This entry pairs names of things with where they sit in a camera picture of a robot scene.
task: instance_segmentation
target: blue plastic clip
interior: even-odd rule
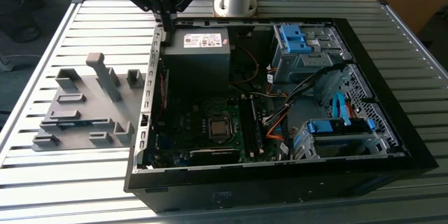
[[[301,137],[300,137],[300,136],[297,136],[297,138],[296,138],[296,140],[294,140],[294,144],[293,144],[292,148],[296,148],[296,146],[297,146],[297,144],[298,144],[300,140],[301,140]]]
[[[310,47],[305,42],[305,34],[301,33],[297,25],[281,25],[282,40],[286,44],[286,50],[292,53],[309,53]]]
[[[309,133],[314,133],[316,132],[316,127],[314,127],[313,122],[308,123],[308,130],[309,130]]]
[[[370,118],[366,119],[366,125],[369,126],[372,131],[376,130],[376,124],[374,124],[373,119],[370,119]]]
[[[337,102],[338,102],[338,108],[341,111],[341,118],[345,122],[345,125],[350,125],[352,122],[350,117],[348,116],[348,111],[346,111],[346,106],[345,106],[345,96],[342,95],[341,92],[336,92],[333,95],[333,108],[332,108],[332,112],[333,112],[333,118],[337,118]]]

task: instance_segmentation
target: metal frame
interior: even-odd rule
[[[376,1],[258,0],[258,5],[260,17],[348,19],[440,168],[350,199],[156,215],[132,194],[122,192],[128,148],[65,151],[57,155],[36,154],[26,149],[36,134],[26,130],[38,125],[38,115],[48,109],[42,102],[53,97],[54,90],[48,88],[54,87],[52,76],[58,66],[70,66],[85,73],[78,65],[85,62],[86,52],[101,50],[105,64],[113,65],[117,71],[138,68],[142,73],[148,68],[149,54],[142,52],[150,50],[153,16],[126,0],[85,0],[70,6],[61,25],[65,30],[58,29],[46,50],[50,58],[41,61],[37,67],[41,73],[32,76],[26,85],[6,123],[9,133],[1,133],[2,145],[8,143],[0,154],[0,221],[8,224],[178,220],[296,223],[312,218],[322,223],[446,223],[448,78],[438,71],[437,61],[412,42],[414,36],[408,35]],[[68,24],[72,15],[74,20]],[[210,17],[210,0],[196,0],[182,16]]]
[[[445,79],[448,79],[448,71],[442,68],[437,60],[430,56],[429,50],[421,44],[420,40],[413,36],[410,29],[402,22],[401,18],[398,17],[398,14],[393,11],[389,5],[384,5],[382,9],[386,11],[388,15],[390,15],[392,21],[398,23],[398,27],[401,27],[404,35],[409,38],[409,43],[412,43],[417,47],[416,51],[421,50],[424,54],[429,56],[428,60],[429,60],[430,65],[440,71]]]

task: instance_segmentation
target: motherboard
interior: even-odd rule
[[[266,141],[261,119],[270,98],[172,99],[157,124],[152,164],[182,167],[276,160],[281,141]]]

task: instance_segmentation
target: floor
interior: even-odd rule
[[[44,0],[45,7],[33,11],[33,17],[41,29],[38,39],[26,43],[14,43],[0,31],[0,52],[5,56],[10,55],[42,55],[48,42],[56,31],[65,10],[70,4],[70,0]],[[448,20],[442,20],[441,16],[434,15],[426,26],[418,33],[421,41],[429,45],[429,51],[438,59],[445,68],[448,68]],[[22,56],[9,57],[10,62],[16,65],[14,71],[0,72],[0,111],[10,111],[18,99],[38,57]],[[6,120],[6,115],[0,114],[0,126]]]

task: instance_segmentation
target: cable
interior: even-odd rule
[[[345,102],[345,106],[348,108],[348,112],[350,114],[350,118],[357,118],[352,105],[348,102]]]
[[[268,133],[265,134],[266,137],[269,137],[270,133],[273,132],[274,127],[278,125],[281,122],[282,118],[285,118],[288,113],[284,113],[284,115],[278,118],[278,120],[274,122],[273,126],[270,127]]]
[[[277,116],[281,115],[281,113],[285,112],[285,110],[289,109],[289,107],[292,106],[293,102],[294,102],[294,98],[302,93],[305,92],[308,89],[310,89],[313,87],[313,84],[316,82],[316,80],[318,79],[320,76],[322,76],[324,74],[326,74],[326,72],[333,71],[333,70],[338,70],[345,68],[345,64],[344,63],[338,63],[334,64],[330,67],[324,67],[321,68],[318,71],[316,71],[312,75],[309,75],[294,87],[294,89],[292,90],[292,92],[289,93],[284,103],[282,103],[282,108],[280,109],[280,111],[272,115],[268,116],[265,119],[265,123],[269,123]]]
[[[252,76],[249,79],[242,80],[242,81],[233,81],[233,82],[230,82],[230,84],[240,84],[240,83],[248,82],[248,81],[252,80],[252,79],[257,76],[257,74],[258,74],[258,62],[257,62],[254,56],[250,54],[250,52],[249,52],[244,47],[240,47],[240,46],[236,46],[236,47],[240,48],[242,51],[245,51],[245,53],[250,56],[250,58],[252,58],[252,60],[253,60],[253,62],[254,62],[256,70],[254,70],[253,76]]]
[[[158,111],[158,118],[161,115],[161,111],[162,111],[162,107],[164,107],[164,103],[165,103],[165,94],[164,94],[164,81],[162,81],[162,75],[160,73],[160,93],[161,93],[161,106],[160,106],[160,111]]]
[[[41,57],[41,55],[4,55],[5,57],[20,57],[20,56],[25,56],[25,57]]]
[[[238,86],[236,86],[234,84],[230,83],[230,87],[234,88],[236,90],[238,90],[238,92],[241,93],[246,93],[246,94],[257,94],[257,95],[261,95],[264,97],[277,97],[276,95],[268,95],[268,94],[262,94],[260,92],[249,92],[244,89],[241,89]]]
[[[273,139],[277,139],[277,140],[282,140],[282,137],[277,136],[277,135],[269,135],[269,136],[266,136],[266,138],[273,138]]]
[[[246,77],[245,77],[245,71],[242,71],[241,76],[242,76],[242,79],[245,80],[246,79]],[[250,89],[253,90],[253,92],[257,91],[257,88],[253,86],[253,84],[249,81],[245,84],[250,87]]]
[[[272,84],[269,83],[269,84],[266,85],[266,87],[265,87],[265,88],[266,88],[266,89],[265,89],[265,90],[266,90],[265,92],[266,92],[266,94],[269,94],[269,95],[276,95],[276,93],[270,93],[270,92],[269,92],[270,86],[272,86]],[[288,97],[288,95],[286,95],[285,93],[280,93],[280,96],[282,96],[282,97]]]

